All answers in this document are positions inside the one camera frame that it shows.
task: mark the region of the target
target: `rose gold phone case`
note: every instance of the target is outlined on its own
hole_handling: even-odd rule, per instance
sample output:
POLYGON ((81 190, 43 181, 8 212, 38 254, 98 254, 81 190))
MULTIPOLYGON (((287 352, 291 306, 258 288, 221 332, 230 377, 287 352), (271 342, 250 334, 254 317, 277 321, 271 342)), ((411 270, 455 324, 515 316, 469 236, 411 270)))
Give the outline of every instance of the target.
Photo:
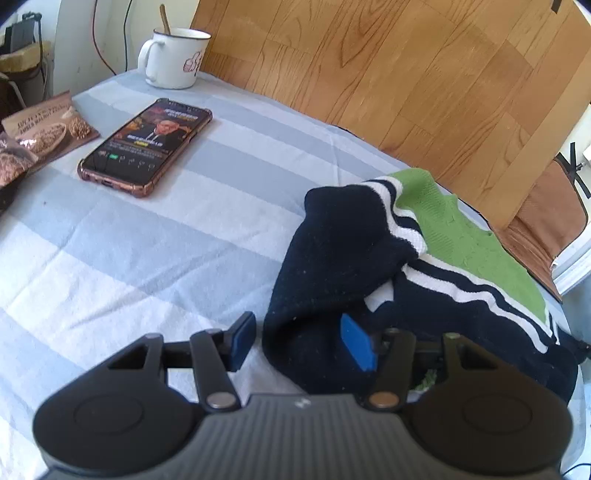
POLYGON ((212 120, 213 114, 210 109, 201 108, 201 110, 206 111, 208 113, 208 116, 205 117, 205 119, 203 119, 203 121, 197 127, 195 127, 195 129, 191 132, 191 134, 187 138, 185 138, 185 140, 183 140, 183 143, 181 143, 178 146, 178 148, 168 156, 168 158, 164 161, 162 166, 158 169, 158 171, 154 174, 152 179, 147 184, 137 185, 137 184, 133 184, 133 183, 130 183, 130 182, 127 182, 124 180, 119 180, 119 179, 115 179, 113 177, 109 177, 108 175, 98 173, 94 170, 87 170, 86 168, 84 168, 82 166, 82 163, 88 157, 83 158, 78 163, 78 168, 77 168, 78 176, 82 180, 94 181, 95 183, 100 183, 101 185, 105 185, 107 187, 111 187, 116 190, 122 190, 124 192, 132 194, 134 197, 137 197, 137 198, 147 197, 150 193, 152 193, 154 191, 154 187, 158 183, 160 178, 162 178, 162 175, 164 175, 164 173, 166 173, 168 168, 173 164, 173 162, 177 159, 177 157, 180 155, 180 153, 187 147, 189 142, 195 137, 195 135, 197 135, 203 129, 203 127, 205 127, 205 125, 207 125, 212 120))

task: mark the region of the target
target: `snack bag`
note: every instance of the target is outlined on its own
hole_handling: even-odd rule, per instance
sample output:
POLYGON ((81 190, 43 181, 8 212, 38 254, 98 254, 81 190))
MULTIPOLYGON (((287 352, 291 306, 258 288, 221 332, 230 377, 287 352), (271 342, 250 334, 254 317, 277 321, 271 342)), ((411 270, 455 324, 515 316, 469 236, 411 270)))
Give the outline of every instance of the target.
POLYGON ((18 185, 35 170, 37 156, 10 138, 0 134, 0 215, 11 204, 18 185))
POLYGON ((9 116, 2 126, 39 158, 40 167, 99 136, 72 104, 70 92, 9 116))

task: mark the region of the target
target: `mug handle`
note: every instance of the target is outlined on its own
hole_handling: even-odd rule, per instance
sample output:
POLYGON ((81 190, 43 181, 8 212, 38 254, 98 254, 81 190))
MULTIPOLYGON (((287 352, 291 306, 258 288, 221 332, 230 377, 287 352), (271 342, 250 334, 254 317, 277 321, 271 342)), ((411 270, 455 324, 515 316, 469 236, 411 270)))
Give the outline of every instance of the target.
POLYGON ((150 50, 154 45, 164 45, 164 40, 154 40, 153 38, 150 38, 148 41, 146 41, 146 43, 142 45, 142 49, 139 51, 138 56, 138 70, 144 75, 146 75, 148 80, 156 83, 156 78, 151 77, 146 73, 146 68, 148 66, 148 56, 150 56, 150 50))

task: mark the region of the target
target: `light blue blanket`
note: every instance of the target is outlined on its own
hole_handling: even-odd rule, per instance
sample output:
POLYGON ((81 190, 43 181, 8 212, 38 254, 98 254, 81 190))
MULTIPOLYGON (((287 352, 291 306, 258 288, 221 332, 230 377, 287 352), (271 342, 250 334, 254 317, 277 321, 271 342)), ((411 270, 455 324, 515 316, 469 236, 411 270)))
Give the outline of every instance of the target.
MULTIPOLYGON (((44 399, 136 338, 157 331, 186 340, 245 310, 261 322, 308 190, 407 168, 339 128, 206 74, 189 90, 168 91, 130 72, 75 104, 104 138, 162 96, 209 108, 214 120, 150 197, 78 178, 79 160, 99 139, 27 179, 0 218, 2 479, 43 471, 31 422, 44 399)), ((297 391, 258 348, 233 379, 243 401, 297 391)), ((171 383, 195 399, 189 373, 171 383)), ((582 412, 584 422, 584 401, 582 412)))

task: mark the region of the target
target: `smartphone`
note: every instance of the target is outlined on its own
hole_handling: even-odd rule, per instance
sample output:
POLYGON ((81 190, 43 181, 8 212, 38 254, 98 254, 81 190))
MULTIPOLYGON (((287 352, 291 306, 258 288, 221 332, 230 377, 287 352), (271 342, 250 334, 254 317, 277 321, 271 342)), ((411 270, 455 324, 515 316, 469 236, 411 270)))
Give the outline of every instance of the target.
POLYGON ((159 98, 83 158, 78 175, 145 197, 212 117, 211 110, 159 98))

